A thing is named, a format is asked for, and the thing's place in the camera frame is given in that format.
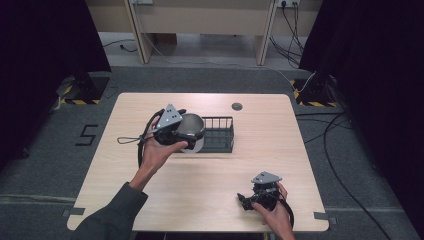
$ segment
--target black tape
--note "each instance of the black tape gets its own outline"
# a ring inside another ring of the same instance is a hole
[[[84,215],[85,208],[72,208],[69,215]]]
[[[337,224],[337,218],[329,217],[327,213],[314,212],[314,218],[318,220],[327,220],[330,224]]]
[[[85,138],[90,138],[90,142],[89,143],[76,143],[75,146],[91,146],[93,144],[94,138],[96,137],[96,135],[92,135],[92,134],[85,134],[85,131],[87,130],[87,128],[91,128],[91,127],[98,127],[99,125],[97,124],[86,124],[84,126],[84,129],[82,130],[80,137],[85,137]]]

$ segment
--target wrist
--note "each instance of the wrist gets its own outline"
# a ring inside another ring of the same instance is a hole
[[[291,229],[282,233],[276,233],[281,240],[295,240],[294,233]]]
[[[129,186],[142,192],[153,175],[152,171],[143,171],[140,168],[131,182],[129,182]]]

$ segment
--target human hand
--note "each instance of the human hand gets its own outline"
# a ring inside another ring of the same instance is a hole
[[[152,130],[158,121],[159,116],[152,121],[149,130]],[[153,137],[153,133],[146,135],[145,139],[143,161],[133,180],[129,183],[131,187],[140,191],[143,191],[150,178],[165,164],[172,153],[188,145],[185,141],[177,142],[173,145],[161,145]]]
[[[280,195],[280,198],[287,200],[287,190],[279,182],[277,182],[277,186],[279,187],[282,195]],[[267,224],[281,240],[295,239],[290,224],[289,214],[280,201],[277,201],[277,204],[272,211],[265,209],[261,204],[256,202],[252,204],[252,207],[263,216],[264,220],[262,221],[262,224]]]

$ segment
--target metal wire basket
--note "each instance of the metal wire basket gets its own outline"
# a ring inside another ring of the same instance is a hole
[[[202,117],[205,136],[199,153],[231,153],[234,144],[233,117]]]

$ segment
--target electrical outlet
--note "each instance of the electrical outlet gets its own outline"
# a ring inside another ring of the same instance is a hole
[[[294,3],[297,3],[297,6],[300,4],[300,0],[278,0],[277,7],[281,7],[281,3],[286,2],[286,8],[294,8]]]

